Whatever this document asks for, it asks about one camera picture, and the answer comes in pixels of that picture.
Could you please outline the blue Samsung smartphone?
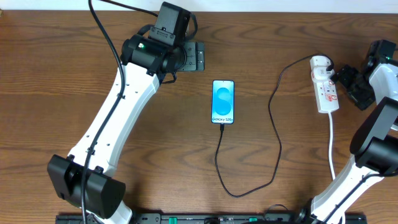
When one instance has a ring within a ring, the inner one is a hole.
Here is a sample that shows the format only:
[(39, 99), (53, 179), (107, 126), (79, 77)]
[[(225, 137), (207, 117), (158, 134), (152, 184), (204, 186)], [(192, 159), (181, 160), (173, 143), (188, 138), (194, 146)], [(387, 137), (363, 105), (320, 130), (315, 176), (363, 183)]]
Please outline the blue Samsung smartphone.
[(214, 80), (212, 87), (211, 122), (234, 123), (234, 81)]

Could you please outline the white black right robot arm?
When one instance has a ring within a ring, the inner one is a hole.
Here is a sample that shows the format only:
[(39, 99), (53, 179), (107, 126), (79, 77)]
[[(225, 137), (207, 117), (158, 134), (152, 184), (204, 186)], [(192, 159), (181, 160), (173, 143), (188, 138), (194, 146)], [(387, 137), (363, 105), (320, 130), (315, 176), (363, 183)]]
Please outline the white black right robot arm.
[(388, 40), (371, 43), (361, 70), (345, 65), (333, 71), (327, 56), (310, 60), (314, 87), (321, 91), (317, 101), (336, 99), (335, 84), (340, 83), (361, 110), (377, 106), (354, 134), (350, 157), (343, 170), (319, 195), (311, 199), (298, 215), (297, 223), (340, 223), (349, 207), (386, 177), (397, 175), (397, 61), (396, 44)]

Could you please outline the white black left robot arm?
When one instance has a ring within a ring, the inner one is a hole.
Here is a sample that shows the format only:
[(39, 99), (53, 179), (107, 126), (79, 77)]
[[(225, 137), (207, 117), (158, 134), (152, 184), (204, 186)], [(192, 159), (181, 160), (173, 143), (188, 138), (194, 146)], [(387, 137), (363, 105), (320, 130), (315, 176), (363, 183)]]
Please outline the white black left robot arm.
[(81, 210), (75, 223), (130, 222), (126, 186), (114, 179), (126, 139), (167, 74), (205, 68), (205, 46), (188, 31), (197, 24), (194, 13), (163, 2), (155, 17), (114, 51), (116, 78), (85, 135), (66, 157), (54, 155), (48, 163), (58, 197)]

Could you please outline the white power strip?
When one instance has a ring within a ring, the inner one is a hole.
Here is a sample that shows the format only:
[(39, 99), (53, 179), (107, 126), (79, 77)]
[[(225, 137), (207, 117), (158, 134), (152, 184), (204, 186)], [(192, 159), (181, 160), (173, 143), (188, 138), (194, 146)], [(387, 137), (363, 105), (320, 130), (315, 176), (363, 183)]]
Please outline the white power strip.
[(319, 113), (327, 114), (339, 109), (336, 86), (330, 78), (334, 74), (334, 70), (328, 72), (320, 68), (311, 72)]

